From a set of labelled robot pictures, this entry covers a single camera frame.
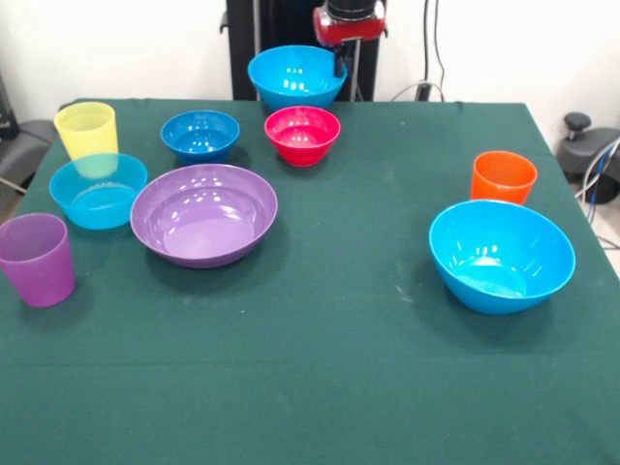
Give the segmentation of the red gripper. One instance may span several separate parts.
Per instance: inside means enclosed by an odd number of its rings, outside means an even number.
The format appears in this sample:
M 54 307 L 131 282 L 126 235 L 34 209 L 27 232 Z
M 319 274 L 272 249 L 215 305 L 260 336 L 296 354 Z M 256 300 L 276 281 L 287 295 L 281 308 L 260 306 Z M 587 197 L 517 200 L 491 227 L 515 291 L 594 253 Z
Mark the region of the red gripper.
M 317 41 L 322 46 L 339 46 L 333 49 L 334 76 L 341 78 L 347 68 L 352 67 L 355 58 L 356 40 L 371 41 L 386 32 L 386 8 L 374 5 L 373 12 L 364 18 L 339 19 L 328 12 L 327 5 L 314 9 L 313 26 Z

